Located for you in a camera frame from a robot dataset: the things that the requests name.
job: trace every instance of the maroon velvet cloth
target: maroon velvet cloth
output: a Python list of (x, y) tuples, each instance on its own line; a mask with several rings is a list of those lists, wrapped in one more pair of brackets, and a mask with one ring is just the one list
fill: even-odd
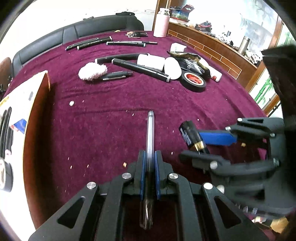
[[(104, 33), (116, 40), (127, 40), (126, 32)], [(186, 144), (178, 131), (185, 120), (192, 120), (198, 129), (224, 129), (235, 124), (238, 117), (265, 116), (251, 96), (227, 72), (206, 56), (201, 56), (223, 75), (219, 83), (207, 81), (206, 90), (194, 93), (179, 81), (165, 83), (134, 72), (130, 78), (110, 82), (89, 83), (79, 79), (78, 71), (97, 57), (150, 53), (169, 57), (166, 53), (174, 42), (185, 45), (175, 37), (135, 39), (157, 41), (158, 45), (142, 47), (92, 46), (80, 51), (65, 51), (71, 43), (44, 53), (26, 64), (13, 79), (12, 91), (34, 74), (48, 70), (51, 91), (44, 109), (38, 152), (38, 180), (45, 214), (49, 217), (89, 181), (98, 184), (110, 181), (126, 171), (137, 160), (138, 152), (145, 149), (147, 114), (155, 112), (155, 150), (161, 150), (163, 160), (171, 163), (175, 172), (189, 181), (202, 184), (209, 176), (182, 164), (178, 154)], [(199, 53), (191, 47), (186, 51)], [(125, 70), (107, 64), (108, 72)], [(240, 144), (230, 147), (209, 146), (212, 154), (222, 155), (235, 162), (258, 160), (258, 151)], [(139, 228), (139, 217), (128, 215), (125, 240), (175, 240), (174, 221), (170, 205), (159, 205), (154, 227), (145, 232)], [(132, 206), (139, 213), (137, 205)]]

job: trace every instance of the leather couch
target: leather couch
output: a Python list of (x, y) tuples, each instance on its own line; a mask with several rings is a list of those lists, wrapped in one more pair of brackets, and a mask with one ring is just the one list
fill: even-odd
[(85, 36), (115, 30), (144, 30), (144, 26), (134, 15), (110, 15), (59, 28), (18, 51), (13, 57), (11, 75), (16, 76), (27, 62), (52, 48)]

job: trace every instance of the pink bottle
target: pink bottle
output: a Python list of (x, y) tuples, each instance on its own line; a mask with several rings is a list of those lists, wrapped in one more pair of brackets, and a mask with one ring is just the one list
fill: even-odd
[(168, 30), (168, 22), (170, 20), (170, 13), (167, 8), (160, 8), (156, 15), (154, 25), (154, 37), (165, 37)]

